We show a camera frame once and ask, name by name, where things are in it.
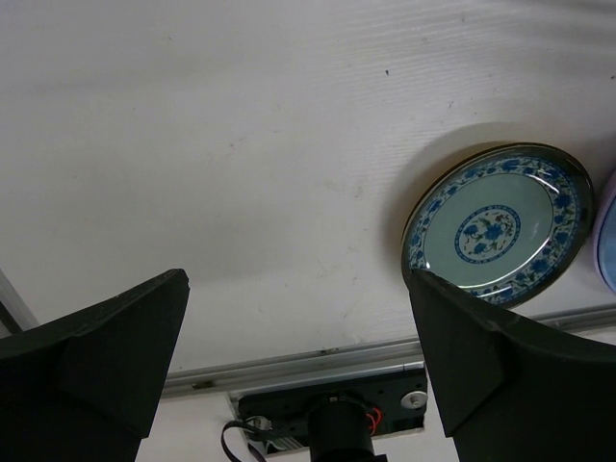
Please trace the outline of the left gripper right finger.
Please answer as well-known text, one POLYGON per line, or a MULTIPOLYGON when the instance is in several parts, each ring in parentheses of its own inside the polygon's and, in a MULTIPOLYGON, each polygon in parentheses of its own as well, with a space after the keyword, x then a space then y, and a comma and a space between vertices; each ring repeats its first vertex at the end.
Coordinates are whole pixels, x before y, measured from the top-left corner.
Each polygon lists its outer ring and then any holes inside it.
POLYGON ((612 461, 615 348, 408 275, 440 419, 462 461, 612 461))

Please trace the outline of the blue floral small plate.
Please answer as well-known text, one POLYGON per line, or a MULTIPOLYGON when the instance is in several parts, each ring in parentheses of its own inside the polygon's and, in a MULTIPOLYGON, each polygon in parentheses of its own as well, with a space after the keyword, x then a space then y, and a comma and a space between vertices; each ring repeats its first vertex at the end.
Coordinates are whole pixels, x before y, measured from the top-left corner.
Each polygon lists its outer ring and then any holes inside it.
POLYGON ((401 239, 401 272, 427 270, 505 309, 543 293, 593 227, 591 177, 571 154, 519 142, 451 168, 420 199, 401 239))

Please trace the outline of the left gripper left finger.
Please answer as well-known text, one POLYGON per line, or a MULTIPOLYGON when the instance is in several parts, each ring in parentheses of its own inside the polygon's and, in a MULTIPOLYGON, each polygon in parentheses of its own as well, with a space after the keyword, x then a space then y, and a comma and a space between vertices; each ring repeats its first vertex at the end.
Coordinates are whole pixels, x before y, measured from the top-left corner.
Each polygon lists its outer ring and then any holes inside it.
POLYGON ((133 461, 151 431, 185 317, 170 269, 1 341, 4 461, 133 461))

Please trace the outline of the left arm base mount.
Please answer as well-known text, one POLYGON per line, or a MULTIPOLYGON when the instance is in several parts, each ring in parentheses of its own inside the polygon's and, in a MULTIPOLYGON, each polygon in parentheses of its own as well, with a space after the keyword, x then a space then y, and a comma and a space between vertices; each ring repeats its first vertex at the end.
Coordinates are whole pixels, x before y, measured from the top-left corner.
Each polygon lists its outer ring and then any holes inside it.
POLYGON ((238 418, 222 427, 220 445, 237 461, 226 432, 238 429, 257 461, 290 444, 308 449, 312 461, 386 461, 373 439, 423 429, 427 391, 419 368, 249 395, 238 401, 238 418))

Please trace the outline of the purple large plate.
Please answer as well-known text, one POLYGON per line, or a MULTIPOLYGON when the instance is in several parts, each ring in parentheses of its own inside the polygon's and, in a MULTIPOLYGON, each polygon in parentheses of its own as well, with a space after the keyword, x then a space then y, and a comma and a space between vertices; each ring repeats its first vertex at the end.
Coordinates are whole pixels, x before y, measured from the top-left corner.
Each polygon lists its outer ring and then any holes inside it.
POLYGON ((598 268, 615 268, 615 173, 607 181, 601 196, 592 240, 593 261, 598 268))

